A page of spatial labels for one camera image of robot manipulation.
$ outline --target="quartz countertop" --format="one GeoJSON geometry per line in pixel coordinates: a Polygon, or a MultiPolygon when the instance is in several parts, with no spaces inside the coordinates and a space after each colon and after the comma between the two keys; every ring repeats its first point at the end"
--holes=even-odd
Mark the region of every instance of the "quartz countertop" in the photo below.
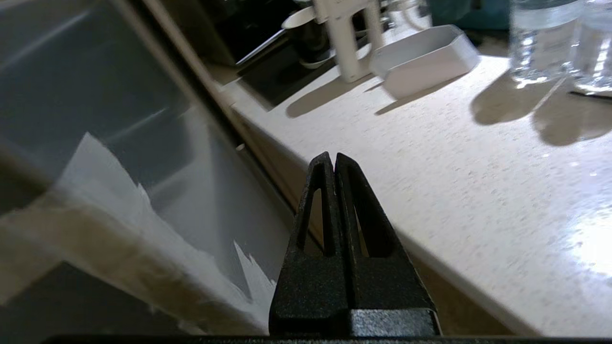
{"type": "Polygon", "coordinates": [[[334,67],[274,108],[223,91],[305,166],[355,159],[406,249],[515,332],[612,336],[612,101],[493,56],[401,100],[380,83],[334,67]]]}

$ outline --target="teal container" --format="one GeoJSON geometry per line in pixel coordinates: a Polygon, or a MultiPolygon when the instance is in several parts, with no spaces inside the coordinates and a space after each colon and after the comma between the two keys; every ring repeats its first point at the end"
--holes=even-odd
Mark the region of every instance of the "teal container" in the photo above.
{"type": "Polygon", "coordinates": [[[462,29],[508,30],[510,0],[427,0],[434,26],[454,24],[462,29]]]}

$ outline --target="white plastic tray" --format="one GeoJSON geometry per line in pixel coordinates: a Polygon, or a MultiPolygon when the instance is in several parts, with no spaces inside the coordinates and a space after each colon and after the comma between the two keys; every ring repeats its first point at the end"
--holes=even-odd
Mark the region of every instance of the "white plastic tray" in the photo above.
{"type": "Polygon", "coordinates": [[[399,99],[472,70],[480,54],[454,25],[435,26],[374,52],[370,70],[399,99]]]}

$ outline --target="water bottle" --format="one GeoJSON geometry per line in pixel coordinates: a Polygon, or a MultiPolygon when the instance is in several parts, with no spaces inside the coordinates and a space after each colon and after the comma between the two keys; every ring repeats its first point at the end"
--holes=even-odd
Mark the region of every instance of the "water bottle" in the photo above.
{"type": "Polygon", "coordinates": [[[584,0],[512,0],[510,74],[546,82],[571,69],[572,45],[584,0]]]}
{"type": "Polygon", "coordinates": [[[612,0],[588,0],[580,24],[580,45],[574,59],[577,91],[612,92],[612,0]]]}

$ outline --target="black mug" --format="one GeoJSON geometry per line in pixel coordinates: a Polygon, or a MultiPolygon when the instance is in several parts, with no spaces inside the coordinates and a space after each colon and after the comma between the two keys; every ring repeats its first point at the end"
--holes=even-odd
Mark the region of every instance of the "black mug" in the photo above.
{"type": "Polygon", "coordinates": [[[282,27],[304,67],[315,69],[331,57],[327,30],[324,24],[315,21],[315,11],[312,7],[290,15],[282,27]]]}

